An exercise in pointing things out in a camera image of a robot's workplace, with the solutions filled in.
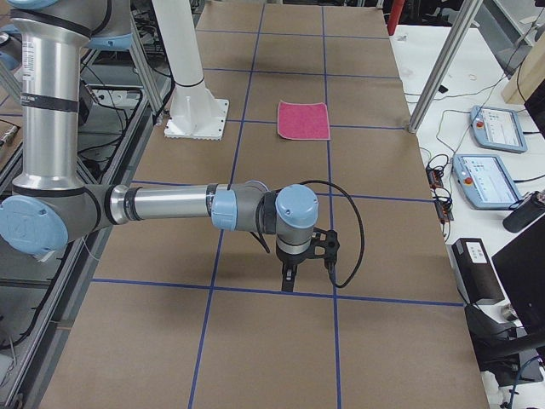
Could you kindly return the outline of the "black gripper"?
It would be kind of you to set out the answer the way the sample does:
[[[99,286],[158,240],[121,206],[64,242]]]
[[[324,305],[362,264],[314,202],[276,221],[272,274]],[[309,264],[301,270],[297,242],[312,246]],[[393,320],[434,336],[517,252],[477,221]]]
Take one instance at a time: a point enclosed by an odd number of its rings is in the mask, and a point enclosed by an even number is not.
[[[299,254],[290,254],[280,248],[276,249],[276,255],[282,263],[282,292],[292,292],[294,290],[297,266],[307,259],[315,257],[314,250],[309,248]]]

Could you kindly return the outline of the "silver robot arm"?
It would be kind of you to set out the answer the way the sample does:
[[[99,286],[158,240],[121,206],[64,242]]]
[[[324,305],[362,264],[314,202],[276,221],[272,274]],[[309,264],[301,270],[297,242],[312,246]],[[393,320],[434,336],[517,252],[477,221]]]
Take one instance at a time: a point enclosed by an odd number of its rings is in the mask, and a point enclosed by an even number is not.
[[[112,225],[209,217],[229,231],[276,238],[282,288],[318,244],[318,199],[300,184],[269,192],[258,181],[231,187],[143,189],[92,185],[77,177],[82,48],[126,50],[133,43],[127,1],[13,1],[22,36],[23,170],[1,204],[1,235],[18,251],[43,256]]]

